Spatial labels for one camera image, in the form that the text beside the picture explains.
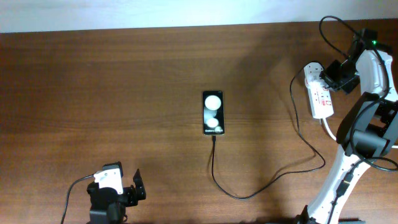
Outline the black smartphone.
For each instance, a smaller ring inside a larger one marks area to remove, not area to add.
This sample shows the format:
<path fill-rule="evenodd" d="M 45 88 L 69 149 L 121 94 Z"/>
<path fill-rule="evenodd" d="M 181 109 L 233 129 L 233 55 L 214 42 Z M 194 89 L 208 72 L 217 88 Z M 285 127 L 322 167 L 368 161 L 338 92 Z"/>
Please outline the black smartphone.
<path fill-rule="evenodd" d="M 224 135 L 223 92 L 208 90 L 202 93 L 203 134 L 208 136 Z"/>

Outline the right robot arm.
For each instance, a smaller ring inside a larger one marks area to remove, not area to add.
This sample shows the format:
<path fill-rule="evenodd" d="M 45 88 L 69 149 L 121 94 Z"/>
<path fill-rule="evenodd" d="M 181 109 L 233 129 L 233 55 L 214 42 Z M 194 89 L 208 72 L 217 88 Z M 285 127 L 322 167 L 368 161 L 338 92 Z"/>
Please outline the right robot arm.
<path fill-rule="evenodd" d="M 355 32 L 346 60 L 323 68 L 304 67 L 312 115 L 322 121 L 333 115 L 330 91 L 361 96 L 333 136 L 335 161 L 318 195 L 304 207 L 295 223 L 338 223 L 340 213 L 361 176 L 375 166 L 397 141 L 397 91 L 391 72 L 392 49 L 377 41 L 377 32 Z"/>

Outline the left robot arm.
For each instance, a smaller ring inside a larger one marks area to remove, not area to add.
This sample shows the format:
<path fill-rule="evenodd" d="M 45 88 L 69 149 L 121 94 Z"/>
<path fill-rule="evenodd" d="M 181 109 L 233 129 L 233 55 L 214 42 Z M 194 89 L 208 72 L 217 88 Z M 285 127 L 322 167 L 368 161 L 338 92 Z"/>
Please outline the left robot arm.
<path fill-rule="evenodd" d="M 90 196 L 90 223 L 118 224 L 125 222 L 126 209 L 146 199 L 140 170 L 136 170 L 133 184 L 123 187 L 119 168 L 98 171 L 87 187 Z"/>

